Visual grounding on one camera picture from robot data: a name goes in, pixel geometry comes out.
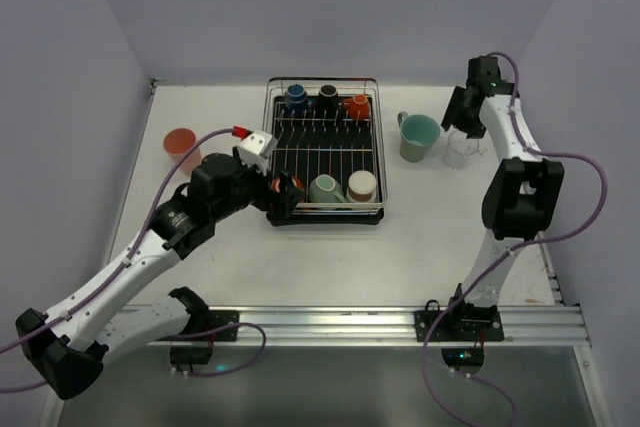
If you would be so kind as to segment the blue ceramic mug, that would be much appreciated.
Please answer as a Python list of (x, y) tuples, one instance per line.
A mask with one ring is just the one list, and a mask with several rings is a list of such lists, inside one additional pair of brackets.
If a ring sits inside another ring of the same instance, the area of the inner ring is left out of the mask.
[(308, 108), (308, 94), (301, 84), (291, 84), (285, 92), (285, 107), (289, 112), (301, 112)]

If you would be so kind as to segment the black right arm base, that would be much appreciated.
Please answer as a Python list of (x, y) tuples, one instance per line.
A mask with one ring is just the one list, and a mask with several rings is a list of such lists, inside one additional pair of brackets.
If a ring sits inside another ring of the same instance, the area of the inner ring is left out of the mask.
[(435, 327), (433, 342), (469, 343), (468, 347), (448, 347), (441, 351), (445, 364), (466, 374), (478, 373), (485, 361), (485, 344), (502, 342), (505, 334), (496, 306), (476, 307), (462, 301)]

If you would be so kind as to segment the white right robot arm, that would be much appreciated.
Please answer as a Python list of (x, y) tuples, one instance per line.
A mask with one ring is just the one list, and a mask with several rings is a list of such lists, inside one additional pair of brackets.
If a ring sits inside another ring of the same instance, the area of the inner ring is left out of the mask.
[(551, 224), (565, 170), (539, 152), (524, 125), (517, 81), (502, 77), (492, 52), (469, 60), (464, 86), (454, 88), (441, 127), (468, 139), (488, 136), (498, 167), (485, 192), (485, 236), (476, 261), (450, 300), (450, 315), (487, 322), (497, 311), (502, 287), (520, 251)]

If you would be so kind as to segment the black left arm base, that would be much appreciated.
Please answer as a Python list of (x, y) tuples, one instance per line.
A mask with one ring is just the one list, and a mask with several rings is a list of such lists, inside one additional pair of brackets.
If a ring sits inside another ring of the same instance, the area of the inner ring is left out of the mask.
[(169, 341), (171, 344), (169, 349), (171, 366), (176, 370), (194, 372), (196, 366), (206, 365), (212, 360), (216, 341), (235, 342), (238, 328), (234, 327), (219, 334), (187, 340), (179, 340), (179, 336), (206, 332), (237, 323), (239, 320), (240, 313), (237, 310), (207, 310), (197, 314), (194, 320), (188, 321), (181, 332), (162, 338), (162, 341)]

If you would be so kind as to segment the red orange glazed cup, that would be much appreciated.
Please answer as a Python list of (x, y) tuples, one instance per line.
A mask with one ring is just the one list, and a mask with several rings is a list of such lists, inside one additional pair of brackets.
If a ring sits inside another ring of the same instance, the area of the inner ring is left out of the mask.
[[(270, 189), (273, 192), (279, 193), (281, 191), (280, 184), (281, 184), (281, 178), (276, 177), (272, 180), (270, 184)], [(291, 177), (291, 184), (299, 191), (298, 194), (294, 195), (295, 199), (297, 200), (297, 202), (303, 202), (305, 199), (304, 184), (296, 176)]]

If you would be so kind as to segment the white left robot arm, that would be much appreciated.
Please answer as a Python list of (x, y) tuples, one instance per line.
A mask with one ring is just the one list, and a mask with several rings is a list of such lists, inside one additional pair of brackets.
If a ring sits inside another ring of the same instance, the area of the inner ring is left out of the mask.
[(187, 287), (120, 317), (144, 287), (186, 259), (215, 234), (216, 225), (249, 206), (287, 218), (303, 193), (286, 171), (262, 173), (228, 154), (210, 154), (191, 179), (152, 211), (138, 236), (87, 284), (57, 305), (24, 311), (15, 322), (22, 350), (62, 400), (87, 390), (104, 367), (149, 342), (210, 338), (223, 330)]

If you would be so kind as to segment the white and brown cup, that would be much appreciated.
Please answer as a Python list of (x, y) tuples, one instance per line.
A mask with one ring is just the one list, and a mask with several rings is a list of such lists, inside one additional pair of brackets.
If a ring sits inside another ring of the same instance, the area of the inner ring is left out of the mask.
[(377, 197), (377, 179), (367, 170), (358, 170), (348, 179), (346, 198), (352, 203), (372, 203)]

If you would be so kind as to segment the small mint green cup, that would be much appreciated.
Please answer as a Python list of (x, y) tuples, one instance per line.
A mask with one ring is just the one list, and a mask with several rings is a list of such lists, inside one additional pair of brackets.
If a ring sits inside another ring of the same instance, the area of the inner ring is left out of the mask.
[(312, 203), (347, 202), (338, 181), (327, 174), (321, 174), (311, 182), (308, 190), (308, 196)]

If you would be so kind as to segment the pink plastic tumbler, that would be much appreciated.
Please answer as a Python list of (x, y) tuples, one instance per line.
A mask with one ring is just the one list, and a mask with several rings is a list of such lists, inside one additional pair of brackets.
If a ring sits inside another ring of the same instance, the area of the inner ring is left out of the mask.
[[(197, 143), (196, 134), (188, 128), (176, 128), (166, 134), (163, 139), (165, 153), (177, 163), (185, 154)], [(181, 163), (180, 170), (190, 176), (193, 170), (202, 162), (202, 155), (199, 148), (195, 148), (189, 156)]]

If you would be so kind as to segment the tall mint green mug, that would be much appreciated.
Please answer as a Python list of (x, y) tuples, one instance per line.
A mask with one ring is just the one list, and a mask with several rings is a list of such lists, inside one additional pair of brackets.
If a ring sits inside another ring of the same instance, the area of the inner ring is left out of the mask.
[(441, 126), (433, 118), (423, 114), (399, 112), (397, 123), (401, 136), (400, 155), (411, 163), (423, 160), (441, 134)]

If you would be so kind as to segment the clear glass tumbler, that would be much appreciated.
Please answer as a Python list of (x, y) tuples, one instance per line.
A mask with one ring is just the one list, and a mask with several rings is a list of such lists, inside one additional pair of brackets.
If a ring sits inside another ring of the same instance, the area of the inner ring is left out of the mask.
[(445, 166), (459, 170), (464, 168), (478, 152), (478, 139), (469, 138), (465, 133), (455, 130), (447, 138), (442, 161)]

